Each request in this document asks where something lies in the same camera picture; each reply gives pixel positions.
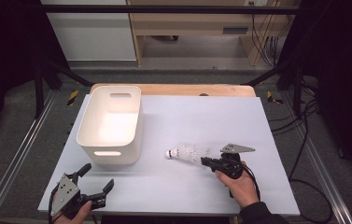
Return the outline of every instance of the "wooden panel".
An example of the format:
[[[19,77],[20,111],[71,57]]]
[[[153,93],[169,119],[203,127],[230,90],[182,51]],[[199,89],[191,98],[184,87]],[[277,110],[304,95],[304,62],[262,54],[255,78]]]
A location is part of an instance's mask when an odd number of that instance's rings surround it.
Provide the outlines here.
[[[256,96],[252,87],[239,85],[98,83],[92,86],[91,93],[101,86],[137,86],[143,95],[201,95],[205,93],[210,96]]]

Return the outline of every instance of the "black curtain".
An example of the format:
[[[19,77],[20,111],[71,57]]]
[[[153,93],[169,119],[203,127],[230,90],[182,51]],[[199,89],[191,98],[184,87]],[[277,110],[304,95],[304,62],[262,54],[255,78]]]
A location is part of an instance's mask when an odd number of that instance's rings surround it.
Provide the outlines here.
[[[303,5],[323,9],[328,2],[305,0]],[[308,24],[317,16],[295,19],[279,63],[291,57]],[[332,1],[307,43],[301,51],[299,65],[304,76],[317,78],[320,109],[340,149],[352,159],[352,1]],[[278,84],[288,85],[292,79],[293,75],[285,72]]]
[[[46,13],[21,10],[39,0],[0,0],[0,111],[8,90],[34,79],[38,62],[52,60],[69,69]],[[45,79],[60,83],[56,72],[41,65]]]

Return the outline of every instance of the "black sleeve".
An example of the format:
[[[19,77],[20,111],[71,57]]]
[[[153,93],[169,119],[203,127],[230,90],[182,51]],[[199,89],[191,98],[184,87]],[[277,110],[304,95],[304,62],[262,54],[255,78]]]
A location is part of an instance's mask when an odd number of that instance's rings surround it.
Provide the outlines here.
[[[240,211],[244,224],[287,224],[280,215],[272,214],[265,203],[253,203]]]

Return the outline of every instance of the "human hand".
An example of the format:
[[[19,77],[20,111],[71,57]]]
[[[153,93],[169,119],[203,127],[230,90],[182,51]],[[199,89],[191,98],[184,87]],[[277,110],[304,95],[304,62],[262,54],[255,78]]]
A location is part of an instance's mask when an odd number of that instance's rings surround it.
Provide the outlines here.
[[[257,191],[255,190],[254,182],[247,172],[243,172],[238,179],[229,178],[218,170],[216,170],[216,175],[219,181],[229,188],[233,198],[241,208],[260,201],[257,196]]]
[[[54,224],[82,224],[85,218],[88,216],[89,212],[91,211],[92,202],[88,201],[80,207],[77,215],[70,220],[68,217],[65,217],[61,214],[61,212],[56,215],[53,220],[55,220]]]

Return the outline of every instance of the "cabinet door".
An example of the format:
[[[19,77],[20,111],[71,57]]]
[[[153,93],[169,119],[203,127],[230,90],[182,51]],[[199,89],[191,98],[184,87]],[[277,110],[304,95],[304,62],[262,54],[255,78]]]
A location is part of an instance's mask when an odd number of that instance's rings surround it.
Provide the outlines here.
[[[43,5],[126,5],[124,0],[41,0]],[[127,13],[48,13],[67,61],[135,61]]]

